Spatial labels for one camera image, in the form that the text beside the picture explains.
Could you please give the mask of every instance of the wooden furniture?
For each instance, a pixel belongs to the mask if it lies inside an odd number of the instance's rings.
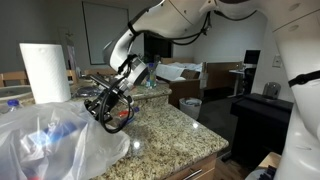
[[[104,76],[110,76],[110,75],[117,75],[117,72],[112,68],[105,68],[105,69],[87,69],[84,70],[85,75],[89,74],[100,74]]]
[[[192,58],[162,58],[162,64],[171,63],[194,63]],[[172,94],[169,96],[169,103],[176,108],[179,108],[179,99],[185,97],[201,98],[203,90],[212,90],[225,87],[234,87],[236,77],[229,73],[229,70],[236,69],[240,62],[226,62],[226,63],[206,63],[203,62],[201,72],[208,74],[207,86],[200,89],[199,76],[196,78],[186,78],[185,81],[169,81],[169,88]]]
[[[270,152],[263,161],[259,164],[257,169],[266,169],[268,166],[278,168],[281,156],[275,152]]]
[[[161,58],[162,64],[171,64],[174,62],[179,63],[193,63],[192,58]],[[169,95],[168,102],[176,108],[179,108],[179,99],[181,98],[199,98],[200,95],[200,80],[198,79],[200,73],[197,73],[195,76],[190,76],[190,73],[182,73],[181,77],[184,77],[186,80],[181,81],[166,81],[169,84],[169,88],[172,90],[172,93]]]
[[[7,72],[0,74],[0,87],[5,87],[5,81],[20,81],[21,85],[28,84],[28,77],[25,71]]]
[[[233,87],[236,77],[229,70],[236,69],[240,62],[207,63],[207,87],[205,90]]]
[[[211,180],[244,180],[250,174],[246,167],[232,160],[222,162],[221,159],[217,159],[214,169],[214,178]]]
[[[78,77],[75,70],[67,70],[67,76],[71,77],[74,84],[78,83]]]
[[[167,178],[167,180],[176,179],[196,179],[196,180],[207,180],[213,179],[214,169],[216,164],[217,154],[212,154],[205,159],[202,159],[195,164],[175,173],[174,175]]]
[[[161,58],[162,64],[171,64],[171,63],[194,63],[192,58]]]

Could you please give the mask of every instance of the blue bottle cap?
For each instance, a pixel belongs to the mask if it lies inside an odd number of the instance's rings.
[[[134,112],[139,112],[139,111],[140,111],[140,108],[139,108],[138,106],[137,106],[137,107],[134,107],[134,108],[133,108],[133,111],[134,111]]]
[[[7,101],[8,106],[18,106],[19,101],[17,99],[10,99]]]

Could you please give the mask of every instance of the white bag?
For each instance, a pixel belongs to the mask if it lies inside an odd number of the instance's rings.
[[[89,179],[129,145],[127,134],[107,133],[83,102],[25,107],[0,116],[0,178]]]

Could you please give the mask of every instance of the cardboard box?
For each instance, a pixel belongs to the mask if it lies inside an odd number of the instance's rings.
[[[184,77],[186,79],[198,79],[199,75],[200,72],[188,69],[183,70],[183,72],[181,73],[181,77]]]

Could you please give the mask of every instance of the trash can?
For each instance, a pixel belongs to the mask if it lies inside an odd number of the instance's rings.
[[[202,101],[196,98],[181,98],[179,99],[180,110],[197,120],[200,113]]]

